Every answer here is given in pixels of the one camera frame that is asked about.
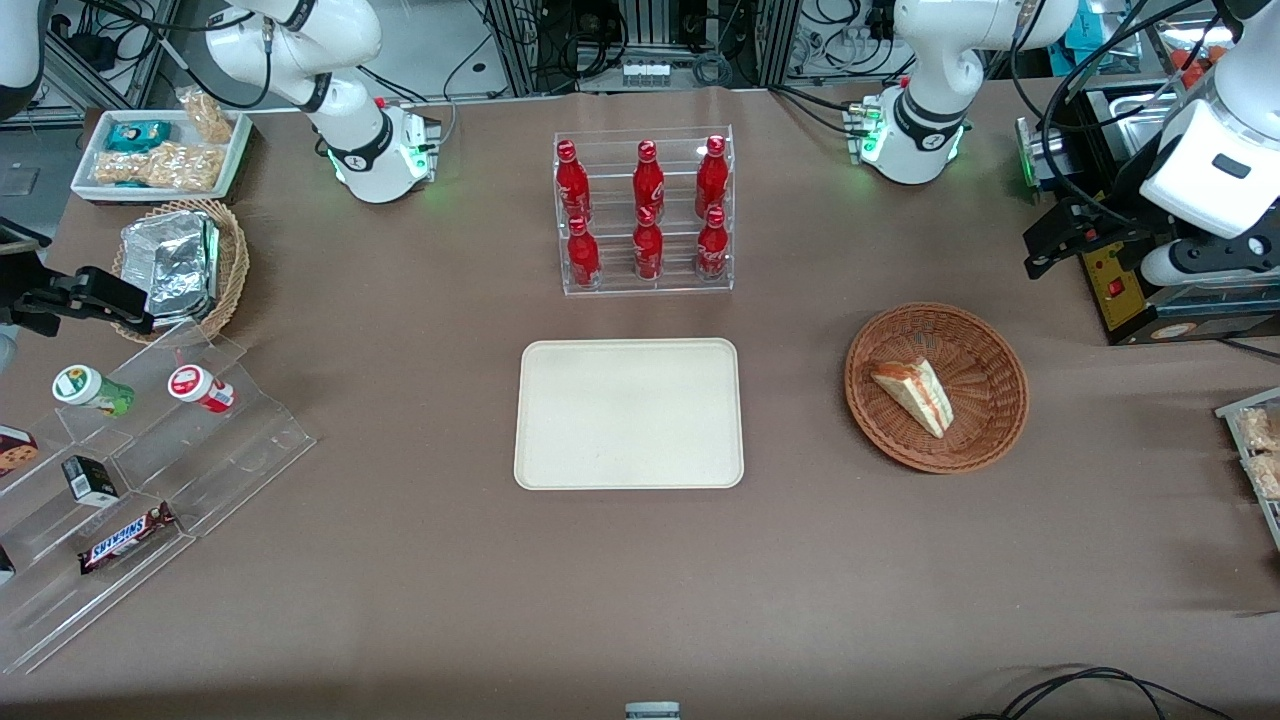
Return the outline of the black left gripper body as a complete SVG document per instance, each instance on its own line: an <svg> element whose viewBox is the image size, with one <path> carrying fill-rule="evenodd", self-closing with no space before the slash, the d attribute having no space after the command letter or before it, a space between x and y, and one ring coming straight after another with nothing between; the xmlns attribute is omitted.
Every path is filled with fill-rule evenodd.
<svg viewBox="0 0 1280 720"><path fill-rule="evenodd" d="M1094 199L1125 218L1116 222L1101 217L1094 223L1094 251L1103 256L1119 252L1123 263L1138 263L1147 252L1178 238L1179 219L1140 195L1139 184L1117 184Z"/></svg>

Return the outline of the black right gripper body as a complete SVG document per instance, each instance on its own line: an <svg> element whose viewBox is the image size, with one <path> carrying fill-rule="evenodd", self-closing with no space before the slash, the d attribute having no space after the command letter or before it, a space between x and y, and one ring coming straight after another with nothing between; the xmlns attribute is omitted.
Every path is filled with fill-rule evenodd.
<svg viewBox="0 0 1280 720"><path fill-rule="evenodd" d="M49 283L63 277L44 265L40 255L1 255L3 306L12 306L32 291L46 290Z"/></svg>

